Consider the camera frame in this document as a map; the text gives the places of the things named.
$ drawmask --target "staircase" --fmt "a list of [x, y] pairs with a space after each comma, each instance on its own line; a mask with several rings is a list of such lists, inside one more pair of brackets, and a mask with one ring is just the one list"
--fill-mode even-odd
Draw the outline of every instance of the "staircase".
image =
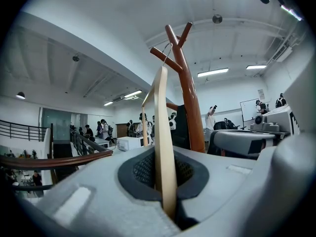
[[[54, 158], [65, 158], [65, 157], [73, 157], [70, 141], [54, 141]], [[61, 182], [66, 177], [70, 176], [77, 170], [76, 167], [64, 167], [55, 169], [55, 173], [58, 179], [58, 182]]]

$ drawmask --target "smoke detector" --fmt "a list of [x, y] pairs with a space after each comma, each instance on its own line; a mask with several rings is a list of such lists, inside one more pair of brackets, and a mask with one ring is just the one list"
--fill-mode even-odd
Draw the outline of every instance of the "smoke detector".
[[220, 24], [223, 21], [223, 17], [219, 14], [215, 14], [212, 20], [214, 24]]

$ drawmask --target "mesh grille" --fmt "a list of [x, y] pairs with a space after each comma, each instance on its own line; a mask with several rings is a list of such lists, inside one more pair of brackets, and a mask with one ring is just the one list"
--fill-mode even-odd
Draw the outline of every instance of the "mesh grille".
[[[175, 157], [175, 166], [178, 186], [188, 181], [194, 173], [191, 165], [178, 160]], [[142, 161], [136, 163], [133, 168], [133, 174], [137, 181], [153, 188], [155, 186], [155, 154], [150, 154]]]
[[153, 188], [155, 186], [155, 154], [150, 154], [136, 163], [133, 174], [136, 180]]
[[193, 176], [194, 171], [191, 165], [177, 160], [176, 157], [174, 160], [176, 165], [177, 183], [178, 186], [180, 186]]

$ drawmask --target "glass door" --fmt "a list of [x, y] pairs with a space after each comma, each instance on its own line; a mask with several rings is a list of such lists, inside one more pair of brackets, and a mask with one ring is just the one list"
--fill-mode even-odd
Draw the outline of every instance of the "glass door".
[[53, 138], [56, 140], [70, 140], [69, 125], [71, 113], [43, 108], [42, 125], [50, 127], [53, 123]]

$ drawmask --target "wooden hanger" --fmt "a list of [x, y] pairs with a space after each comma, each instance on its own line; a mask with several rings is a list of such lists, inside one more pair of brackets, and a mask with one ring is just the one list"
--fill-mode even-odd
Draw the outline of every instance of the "wooden hanger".
[[[142, 114], [145, 120], [145, 105], [154, 97], [156, 189], [162, 194], [163, 210], [173, 219], [176, 208], [177, 176], [166, 108], [167, 75], [166, 67], [161, 67], [156, 73], [151, 90], [143, 102]], [[147, 146], [146, 122], [143, 122], [143, 136], [144, 146]]]

